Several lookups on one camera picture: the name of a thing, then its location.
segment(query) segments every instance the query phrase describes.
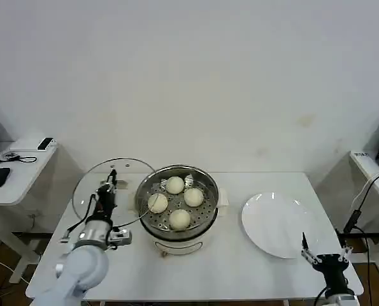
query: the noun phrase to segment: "wooden floor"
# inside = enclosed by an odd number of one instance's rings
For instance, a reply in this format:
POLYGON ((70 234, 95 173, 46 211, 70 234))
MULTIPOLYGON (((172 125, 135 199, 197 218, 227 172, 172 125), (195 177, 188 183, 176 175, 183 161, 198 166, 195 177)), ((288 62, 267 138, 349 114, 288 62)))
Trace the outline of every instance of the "wooden floor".
MULTIPOLYGON (((41 254, 48 244, 48 240, 43 240, 37 249, 41 254)), ((350 240, 349 244, 355 247, 355 252, 363 251, 364 246, 360 240, 350 240)), ((10 267, 15 267, 19 260, 19 256, 9 249, 4 244, 0 245, 0 261, 5 263, 10 267)), ((369 296, 368 296, 368 270, 366 264, 355 265, 355 269, 361 278, 365 292, 359 297, 361 306, 369 306, 369 296)), ((29 267, 25 272, 24 278, 30 280, 34 272, 34 267, 29 267)), ((371 265, 371 285, 372 285, 372 296, 373 296, 373 306, 379 306, 379 273, 374 265, 371 265)), ((9 284, 8 279, 10 278, 11 272, 5 267, 0 265, 0 306, 28 306, 31 303, 31 299, 25 296, 26 284, 21 282, 20 284, 12 285, 9 284)), ((97 302, 84 302, 83 306, 98 306, 97 302)), ((270 301, 270 302, 192 302, 192 303, 145 303, 145 306, 163 306, 171 305, 173 306, 282 306, 281 301, 270 301)), ((128 305, 128 306, 140 306, 140 303, 119 303, 119 302, 108 302, 106 305, 116 306, 116 305, 128 305)), ((291 306, 307 306, 313 305, 312 300, 295 300, 290 301, 291 306)))

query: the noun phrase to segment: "white table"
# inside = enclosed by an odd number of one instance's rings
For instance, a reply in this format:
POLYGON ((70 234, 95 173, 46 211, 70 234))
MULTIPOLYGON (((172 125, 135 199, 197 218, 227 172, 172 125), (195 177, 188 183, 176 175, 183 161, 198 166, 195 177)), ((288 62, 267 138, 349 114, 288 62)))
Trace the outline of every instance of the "white table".
MULTIPOLYGON (((10 152, 9 143, 0 143, 0 147, 4 148, 0 153, 0 157, 7 152, 10 152)), ((18 153, 21 156, 37 157, 38 159, 34 163, 21 163, 18 161, 0 163, 0 167, 11 168, 11 173, 5 184, 0 187, 0 206, 16 205, 24 199, 25 195, 56 151, 56 148, 56 146, 51 146, 47 148, 46 151, 18 153)), ((10 278, 10 282, 19 282, 20 276, 23 274, 26 267, 30 264, 37 264, 39 262, 39 255, 33 251, 38 245, 38 240, 31 241, 29 245, 24 244, 11 233, 9 229, 7 229, 6 224, 9 224, 9 222, 10 220, 7 220, 0 213, 0 241, 4 242, 8 247, 21 255, 21 260, 18 262, 18 265, 10 278)))
MULTIPOLYGON (((379 166, 376 164, 375 160, 369 156, 367 153, 363 151, 351 151, 350 158, 356 164, 356 166, 360 169, 360 171, 365 176, 366 180, 370 179, 377 173, 379 173, 379 166)), ((379 179, 373 184, 373 188, 379 194, 379 179)), ((375 212, 373 215, 361 216, 366 217, 365 225, 369 224, 372 220, 379 217, 378 212, 375 212)), ((376 265, 379 270, 379 243, 376 245, 372 242, 371 239, 368 240, 369 249, 370 249, 370 261, 376 265)), ((353 263, 367 263, 368 257, 366 253, 357 253, 352 255, 353 263)))
MULTIPOLYGON (((314 298, 325 286, 321 273, 302 258, 280 259, 256 247, 240 221, 247 199, 262 191, 293 196, 317 216, 323 233, 316 251, 340 252, 338 239, 317 195, 304 173, 211 173, 226 189, 229 207, 212 226, 210 243, 184 256, 161 257, 140 222, 130 226, 132 244, 107 251, 110 269, 104 281, 89 290, 86 300, 99 301, 194 301, 287 300, 314 298)), ((26 290, 34 298, 53 286, 54 267, 66 249, 59 243, 66 228, 78 219, 69 203, 26 290)), ((345 272, 357 295, 362 284, 352 265, 345 272)))

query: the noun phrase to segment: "white wall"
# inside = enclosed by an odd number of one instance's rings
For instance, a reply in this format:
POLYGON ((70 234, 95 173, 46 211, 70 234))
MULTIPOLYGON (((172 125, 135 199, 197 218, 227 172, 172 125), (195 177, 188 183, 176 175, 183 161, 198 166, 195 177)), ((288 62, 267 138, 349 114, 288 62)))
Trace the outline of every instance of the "white wall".
POLYGON ((379 1, 0 1, 0 123, 81 168, 130 156, 318 186, 379 125, 379 1))

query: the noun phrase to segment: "black cable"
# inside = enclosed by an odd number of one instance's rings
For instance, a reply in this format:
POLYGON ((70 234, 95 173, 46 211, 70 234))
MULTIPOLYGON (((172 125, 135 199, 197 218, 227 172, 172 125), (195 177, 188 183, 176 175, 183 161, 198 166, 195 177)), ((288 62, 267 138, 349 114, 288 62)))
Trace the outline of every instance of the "black cable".
POLYGON ((359 220, 361 214, 362 214, 362 206, 365 203, 366 197, 368 196, 370 189, 372 188, 373 184, 379 179, 379 176, 375 178, 369 185, 368 190, 366 190, 366 193, 362 199, 361 204, 359 205, 358 209, 355 209, 354 212, 352 212, 352 215, 349 217, 348 222, 346 223, 345 227, 343 228, 344 234, 349 234, 356 226, 357 221, 359 220))
POLYGON ((378 179, 379 179, 379 176, 378 176, 377 178, 375 178, 375 179, 372 181, 372 183, 370 183, 370 185, 369 185, 369 187, 368 187, 368 190, 366 191, 365 196, 363 197, 362 202, 361 202, 361 204, 359 205, 358 210, 361 210, 361 208, 362 208, 362 206, 363 206, 363 203, 365 203, 366 197, 368 196, 368 193, 369 193, 370 189, 372 188, 373 184, 374 184, 378 179))
POLYGON ((325 288, 324 288, 323 290, 321 290, 321 292, 317 295, 317 297, 315 298, 314 306, 317 306, 318 301, 319 301, 319 298, 321 297, 322 293, 325 292, 326 289, 328 289, 328 287, 325 287, 325 288))
POLYGON ((94 193, 92 193, 90 195, 90 200, 89 200, 89 204, 87 205, 87 210, 86 210, 85 216, 83 217, 82 220, 80 220, 79 222, 77 222, 76 224, 74 224, 68 228, 68 230, 67 230, 68 234, 70 234, 75 228, 77 228, 79 225, 81 225, 81 223, 83 223, 87 219, 87 216, 89 215, 89 212, 90 212, 90 207, 92 206, 92 200, 96 200, 96 195, 94 193))
POLYGON ((368 290, 369 290, 369 301, 370 301, 370 306, 372 306, 372 286, 370 282, 370 250, 369 250, 369 243, 368 243, 368 237, 366 233, 361 229, 358 228, 357 226, 354 227, 355 229, 361 231, 361 233, 365 236, 365 242, 366 242, 366 249, 367 249, 367 254, 368 254, 368 290))
POLYGON ((19 161, 21 163, 35 163, 38 158, 36 156, 20 156, 15 153, 9 153, 5 155, 6 159, 0 158, 0 163, 9 163, 11 161, 19 161))

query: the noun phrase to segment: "pot handle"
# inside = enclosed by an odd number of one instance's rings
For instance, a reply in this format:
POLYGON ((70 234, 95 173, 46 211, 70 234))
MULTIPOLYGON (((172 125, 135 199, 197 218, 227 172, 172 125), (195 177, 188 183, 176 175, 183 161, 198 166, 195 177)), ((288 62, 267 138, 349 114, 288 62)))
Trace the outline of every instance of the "pot handle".
POLYGON ((162 251, 173 254, 173 255, 186 255, 193 253, 199 250, 203 246, 203 242, 198 242, 194 245, 189 245, 186 247, 170 247, 168 245, 164 245, 158 241, 155 242, 155 245, 162 251))
POLYGON ((216 207, 218 210, 218 217, 223 217, 227 213, 227 209, 229 206, 229 198, 227 197, 227 191, 223 188, 219 188, 219 200, 217 202, 216 207))

